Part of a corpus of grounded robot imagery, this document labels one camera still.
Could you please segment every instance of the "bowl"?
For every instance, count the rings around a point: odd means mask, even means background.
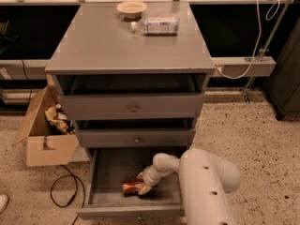
[[[147,9],[144,2],[126,1],[118,4],[116,7],[128,19],[136,19],[141,17],[142,12]]]

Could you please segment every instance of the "terrazzo floor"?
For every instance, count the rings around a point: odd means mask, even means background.
[[[246,104],[239,92],[208,91],[197,123],[193,147],[228,159],[242,173],[240,188],[228,194],[237,224],[300,224],[300,116],[276,120],[276,111],[261,91],[249,93]],[[1,225],[72,224],[83,191],[68,208],[56,207],[50,198],[53,181],[67,174],[59,166],[25,166],[25,142],[12,145],[23,117],[0,116],[0,193],[9,198],[0,214]],[[87,185],[89,163],[67,167]],[[63,203],[72,194],[67,179],[55,188],[54,198]],[[184,217],[107,218],[75,224],[95,225],[184,225]]]

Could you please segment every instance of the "cabinet top surface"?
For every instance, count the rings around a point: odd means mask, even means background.
[[[177,36],[132,32],[117,3],[81,5],[52,59],[50,74],[212,72],[214,66],[188,2],[147,3],[143,17],[179,18]]]

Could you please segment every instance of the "plastic bottle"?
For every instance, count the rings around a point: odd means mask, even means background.
[[[131,22],[132,31],[140,30],[146,35],[176,35],[179,19],[175,17],[145,18]]]

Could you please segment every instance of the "gray cabinet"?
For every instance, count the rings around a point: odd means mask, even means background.
[[[265,87],[277,106],[277,119],[300,113],[300,19],[298,19]]]
[[[82,5],[46,72],[94,151],[81,218],[183,216],[177,175],[147,196],[124,196],[122,181],[156,152],[180,156],[191,144],[214,71],[188,3],[149,3],[143,16],[175,16],[178,36],[132,33],[115,3]]]

